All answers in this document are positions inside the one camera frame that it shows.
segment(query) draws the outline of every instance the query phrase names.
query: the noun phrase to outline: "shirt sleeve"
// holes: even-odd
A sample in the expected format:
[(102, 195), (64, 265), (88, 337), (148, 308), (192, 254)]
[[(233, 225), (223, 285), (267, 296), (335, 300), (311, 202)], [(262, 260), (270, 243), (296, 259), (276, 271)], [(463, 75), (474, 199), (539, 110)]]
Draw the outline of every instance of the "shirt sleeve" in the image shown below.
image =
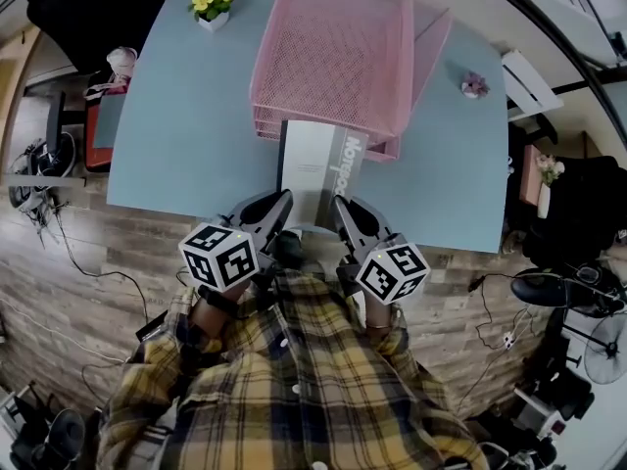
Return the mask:
[(172, 300), (162, 329), (141, 343), (124, 367), (103, 410), (98, 468), (120, 468), (141, 432), (187, 389), (196, 370), (215, 363), (221, 341), (189, 324), (193, 294), (187, 288)]
[(454, 414), (441, 381), (415, 361), (403, 311), (392, 306), (392, 330), (381, 340), (374, 340), (377, 351), (394, 367), (420, 404), (421, 424), (425, 427), (446, 461), (462, 458), (472, 470), (487, 470), (486, 458)]

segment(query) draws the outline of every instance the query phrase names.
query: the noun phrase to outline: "black wristband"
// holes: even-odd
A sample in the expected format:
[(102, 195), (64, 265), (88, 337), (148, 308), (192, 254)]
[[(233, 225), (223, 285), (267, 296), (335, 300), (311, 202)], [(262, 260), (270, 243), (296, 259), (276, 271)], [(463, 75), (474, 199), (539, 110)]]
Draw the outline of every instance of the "black wristband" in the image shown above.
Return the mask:
[(239, 313), (239, 305), (225, 298), (222, 294), (212, 291), (207, 286), (200, 286), (198, 294), (205, 300), (205, 303), (209, 306), (214, 306), (217, 309), (221, 309), (231, 318), (237, 318)]

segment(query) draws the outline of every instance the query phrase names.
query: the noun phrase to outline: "potted plant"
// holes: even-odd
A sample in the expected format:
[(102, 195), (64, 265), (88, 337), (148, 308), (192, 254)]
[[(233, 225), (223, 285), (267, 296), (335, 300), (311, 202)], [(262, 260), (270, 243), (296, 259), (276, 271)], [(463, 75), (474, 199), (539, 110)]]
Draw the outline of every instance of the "potted plant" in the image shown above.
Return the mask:
[(546, 219), (551, 203), (551, 185), (563, 174), (565, 167), (563, 162), (556, 162), (555, 157), (551, 155), (538, 156), (536, 165), (542, 174), (542, 185), (538, 197), (538, 217)]
[(228, 21), (233, 0), (192, 0), (187, 10), (194, 12), (196, 22), (209, 31), (217, 31)]
[(474, 71), (469, 71), (463, 78), (461, 92), (470, 99), (484, 98), (490, 92), (486, 79)]

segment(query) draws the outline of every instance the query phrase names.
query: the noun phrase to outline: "pink file organizer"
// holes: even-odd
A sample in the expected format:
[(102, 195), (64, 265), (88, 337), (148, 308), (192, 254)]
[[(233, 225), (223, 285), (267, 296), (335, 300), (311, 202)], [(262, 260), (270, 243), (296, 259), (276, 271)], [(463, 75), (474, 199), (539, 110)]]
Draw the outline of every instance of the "pink file organizer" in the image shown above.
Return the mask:
[(333, 123), (368, 134), (367, 158), (397, 159), (450, 27), (414, 0), (275, 0), (251, 82), (257, 134)]

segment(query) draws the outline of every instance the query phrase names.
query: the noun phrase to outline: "black and white cube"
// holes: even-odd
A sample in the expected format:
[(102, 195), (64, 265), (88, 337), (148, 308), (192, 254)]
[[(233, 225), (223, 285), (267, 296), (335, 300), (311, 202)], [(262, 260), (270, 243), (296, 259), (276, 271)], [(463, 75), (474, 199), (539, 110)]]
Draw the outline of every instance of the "black and white cube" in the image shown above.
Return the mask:
[(415, 244), (372, 251), (357, 276), (360, 285), (384, 305), (412, 294), (431, 269)]
[(178, 248), (196, 286), (224, 292), (259, 272), (253, 237), (244, 231), (201, 223)]

